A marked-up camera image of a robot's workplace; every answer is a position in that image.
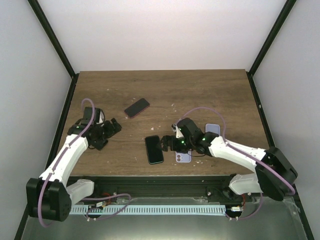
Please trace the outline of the lilac phone case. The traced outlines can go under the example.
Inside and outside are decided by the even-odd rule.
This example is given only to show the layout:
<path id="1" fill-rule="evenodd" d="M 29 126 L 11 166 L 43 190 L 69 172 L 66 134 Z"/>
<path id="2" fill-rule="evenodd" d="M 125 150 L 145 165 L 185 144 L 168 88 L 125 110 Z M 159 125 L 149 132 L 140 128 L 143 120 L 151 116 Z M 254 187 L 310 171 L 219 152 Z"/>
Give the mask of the lilac phone case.
<path id="1" fill-rule="evenodd" d="M 177 163 L 190 163 L 192 161 L 191 151 L 188 151 L 187 153 L 176 152 L 175 161 Z"/>

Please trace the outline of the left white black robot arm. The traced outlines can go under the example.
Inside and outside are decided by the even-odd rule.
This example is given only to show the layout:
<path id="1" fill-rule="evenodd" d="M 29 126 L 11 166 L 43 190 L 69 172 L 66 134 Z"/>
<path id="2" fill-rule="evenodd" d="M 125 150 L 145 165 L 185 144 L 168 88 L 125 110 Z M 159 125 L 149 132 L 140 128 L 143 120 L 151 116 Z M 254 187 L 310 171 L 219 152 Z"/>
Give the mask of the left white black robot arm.
<path id="1" fill-rule="evenodd" d="M 39 220 L 63 222 L 82 199 L 97 202 L 102 189 L 93 181 L 77 180 L 67 185 L 81 155 L 89 148 L 101 151 L 109 138 L 122 130 L 115 118 L 107 120 L 100 108 L 86 106 L 83 117 L 67 131 L 65 142 L 49 167 L 26 184 L 28 215 Z"/>

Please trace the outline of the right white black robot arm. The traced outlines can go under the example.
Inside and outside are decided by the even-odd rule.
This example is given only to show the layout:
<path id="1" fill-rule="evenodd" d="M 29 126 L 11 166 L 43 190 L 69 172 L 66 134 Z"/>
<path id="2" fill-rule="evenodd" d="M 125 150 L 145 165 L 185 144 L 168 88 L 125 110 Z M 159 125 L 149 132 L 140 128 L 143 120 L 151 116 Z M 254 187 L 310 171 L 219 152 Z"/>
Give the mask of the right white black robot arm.
<path id="1" fill-rule="evenodd" d="M 232 142 L 217 133 L 203 132 L 188 117 L 171 127 L 174 134 L 163 136 L 156 144 L 158 149 L 181 154 L 195 151 L 251 171 L 250 174 L 234 175 L 222 188 L 225 200 L 232 202 L 242 194 L 261 193 L 275 201 L 282 201 L 285 196 L 296 193 L 293 184 L 298 173 L 279 148 L 254 148 Z"/>

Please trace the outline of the black phone with red edge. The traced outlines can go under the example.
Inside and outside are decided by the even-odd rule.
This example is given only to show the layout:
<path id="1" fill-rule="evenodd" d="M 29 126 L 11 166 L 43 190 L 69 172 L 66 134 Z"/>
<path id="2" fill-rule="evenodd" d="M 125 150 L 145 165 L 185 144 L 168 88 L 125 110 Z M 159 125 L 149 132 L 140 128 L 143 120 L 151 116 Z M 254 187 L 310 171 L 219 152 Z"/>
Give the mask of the black phone with red edge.
<path id="1" fill-rule="evenodd" d="M 137 116 L 139 113 L 144 111 L 146 108 L 150 106 L 150 103 L 145 99 L 141 98 L 129 107 L 127 107 L 124 110 L 124 113 L 129 117 L 129 118 L 134 118 Z"/>

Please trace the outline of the grey metal sheet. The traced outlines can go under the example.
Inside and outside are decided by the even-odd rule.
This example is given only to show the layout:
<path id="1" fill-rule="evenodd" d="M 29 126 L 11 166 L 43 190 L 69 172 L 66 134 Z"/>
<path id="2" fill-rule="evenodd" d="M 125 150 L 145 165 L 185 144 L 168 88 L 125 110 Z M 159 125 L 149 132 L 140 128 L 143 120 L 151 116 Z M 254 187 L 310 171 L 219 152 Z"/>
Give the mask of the grey metal sheet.
<path id="1" fill-rule="evenodd" d="M 117 215 L 87 221 L 71 215 L 44 228 L 30 218 L 24 240 L 307 240 L 300 210 L 291 198 L 263 199 L 260 210 L 245 220 L 207 215 Z"/>

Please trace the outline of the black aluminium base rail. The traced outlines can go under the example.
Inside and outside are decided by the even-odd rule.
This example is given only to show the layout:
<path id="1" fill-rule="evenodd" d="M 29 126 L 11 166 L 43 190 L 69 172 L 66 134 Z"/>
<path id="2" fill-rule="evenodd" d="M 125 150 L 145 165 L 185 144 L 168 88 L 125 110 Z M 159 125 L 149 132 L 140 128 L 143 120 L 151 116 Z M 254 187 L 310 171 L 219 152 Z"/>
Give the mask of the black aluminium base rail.
<path id="1" fill-rule="evenodd" d="M 94 182 L 92 197 L 105 193 L 130 194 L 132 198 L 204 198 L 209 202 L 239 204 L 241 195 L 227 197 L 223 190 L 230 176 L 71 176 L 67 185 L 80 179 Z"/>

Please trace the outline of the left black frame post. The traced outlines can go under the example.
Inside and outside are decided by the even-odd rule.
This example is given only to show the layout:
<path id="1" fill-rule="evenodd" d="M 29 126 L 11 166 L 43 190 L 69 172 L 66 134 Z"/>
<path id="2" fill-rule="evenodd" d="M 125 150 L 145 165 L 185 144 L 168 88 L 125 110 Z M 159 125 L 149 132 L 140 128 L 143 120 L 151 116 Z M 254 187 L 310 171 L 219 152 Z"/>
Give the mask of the left black frame post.
<path id="1" fill-rule="evenodd" d="M 46 14 L 44 13 L 40 3 L 38 0 L 27 0 L 30 7 L 32 8 L 36 18 L 38 19 L 39 23 L 41 24 L 43 30 L 45 31 L 48 39 L 50 40 L 55 52 L 57 53 L 58 57 L 60 58 L 63 66 L 65 67 L 66 71 L 68 72 L 69 76 L 74 79 L 76 77 L 76 73 L 65 53 L 63 47 L 61 46 L 59 39 L 57 38 Z"/>

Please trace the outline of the black frame post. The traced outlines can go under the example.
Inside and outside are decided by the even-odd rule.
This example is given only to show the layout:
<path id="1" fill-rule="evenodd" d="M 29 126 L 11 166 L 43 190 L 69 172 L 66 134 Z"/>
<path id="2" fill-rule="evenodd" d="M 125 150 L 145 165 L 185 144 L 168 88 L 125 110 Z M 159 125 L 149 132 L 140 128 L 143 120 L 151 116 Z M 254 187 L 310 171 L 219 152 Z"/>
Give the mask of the black frame post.
<path id="1" fill-rule="evenodd" d="M 285 1 L 280 13 L 278 14 L 274 24 L 272 25 L 272 28 L 270 29 L 265 41 L 263 42 L 262 47 L 260 48 L 255 60 L 253 61 L 252 66 L 250 67 L 249 71 L 246 72 L 248 79 L 252 79 L 254 77 L 296 2 L 297 0 Z"/>
<path id="2" fill-rule="evenodd" d="M 63 66 L 65 67 L 66 71 L 68 72 L 69 76 L 74 79 L 76 77 L 76 73 L 65 53 L 63 47 L 61 46 L 59 39 L 57 38 L 46 14 L 44 13 L 40 3 L 38 0 L 27 0 L 30 7 L 32 8 L 36 18 L 38 19 L 39 23 L 41 24 L 43 30 L 45 31 L 48 39 L 50 40 L 55 52 L 57 53 L 58 57 L 60 58 Z"/>

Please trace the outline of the right black frame post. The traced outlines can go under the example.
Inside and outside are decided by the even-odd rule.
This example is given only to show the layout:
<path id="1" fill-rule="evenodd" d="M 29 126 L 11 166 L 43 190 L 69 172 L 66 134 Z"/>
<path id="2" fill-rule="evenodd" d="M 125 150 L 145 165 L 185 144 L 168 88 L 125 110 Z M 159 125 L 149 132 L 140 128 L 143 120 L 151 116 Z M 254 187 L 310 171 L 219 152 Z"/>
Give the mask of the right black frame post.
<path id="1" fill-rule="evenodd" d="M 274 24 L 272 25 L 272 28 L 270 29 L 265 41 L 263 42 L 262 47 L 260 48 L 255 60 L 253 61 L 252 66 L 250 67 L 249 71 L 246 72 L 248 79 L 252 79 L 254 77 L 296 2 L 297 0 L 285 1 L 280 13 L 278 14 Z"/>

